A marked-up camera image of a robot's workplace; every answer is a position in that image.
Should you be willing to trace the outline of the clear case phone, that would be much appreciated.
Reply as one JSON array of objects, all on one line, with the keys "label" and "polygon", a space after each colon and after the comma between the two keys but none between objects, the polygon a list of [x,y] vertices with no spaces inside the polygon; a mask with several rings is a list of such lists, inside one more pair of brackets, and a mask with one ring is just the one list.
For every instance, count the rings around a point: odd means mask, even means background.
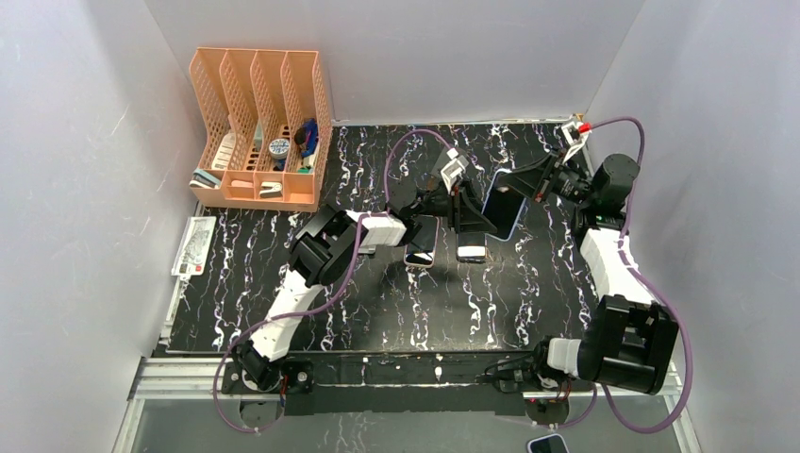
[{"label": "clear case phone", "polygon": [[457,260],[463,263],[484,263],[487,258],[485,234],[461,232],[457,235]]}]

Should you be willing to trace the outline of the blue case phone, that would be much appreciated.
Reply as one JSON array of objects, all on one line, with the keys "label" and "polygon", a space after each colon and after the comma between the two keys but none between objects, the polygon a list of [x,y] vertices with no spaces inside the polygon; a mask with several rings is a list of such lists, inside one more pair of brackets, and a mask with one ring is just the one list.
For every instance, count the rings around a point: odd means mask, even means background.
[{"label": "blue case phone", "polygon": [[517,224],[520,221],[527,198],[508,189],[501,192],[498,189],[500,176],[510,173],[509,169],[498,169],[492,178],[492,184],[487,191],[482,214],[495,226],[496,231],[489,233],[494,239],[507,242],[510,240]]}]

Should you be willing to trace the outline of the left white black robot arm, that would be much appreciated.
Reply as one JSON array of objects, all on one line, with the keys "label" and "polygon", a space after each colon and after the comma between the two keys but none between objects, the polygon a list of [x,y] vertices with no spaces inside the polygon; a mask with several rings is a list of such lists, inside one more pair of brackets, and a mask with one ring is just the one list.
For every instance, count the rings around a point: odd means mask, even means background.
[{"label": "left white black robot arm", "polygon": [[320,307],[327,310],[343,296],[358,257],[372,256],[379,247],[403,247],[407,265],[432,265],[440,220],[477,249],[497,230],[469,179],[447,184],[433,177],[423,188],[394,183],[379,212],[322,206],[293,240],[288,271],[267,317],[229,348],[239,377],[260,393],[282,386],[282,361],[301,320],[316,314],[311,303],[318,294],[341,284]]}]

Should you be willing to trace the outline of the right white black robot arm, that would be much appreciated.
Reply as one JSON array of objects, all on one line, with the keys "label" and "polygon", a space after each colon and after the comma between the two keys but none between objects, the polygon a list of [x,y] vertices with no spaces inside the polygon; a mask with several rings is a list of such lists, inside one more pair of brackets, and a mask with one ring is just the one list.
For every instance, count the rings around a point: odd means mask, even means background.
[{"label": "right white black robot arm", "polygon": [[579,378],[642,394],[660,391],[678,333],[675,317],[635,277],[625,232],[625,202],[640,172],[623,154],[607,156],[592,177],[570,168],[564,154],[499,173],[492,195],[511,204],[541,202],[556,194],[575,204],[572,231],[589,267],[599,304],[580,339],[540,342],[533,382],[554,391]]}]

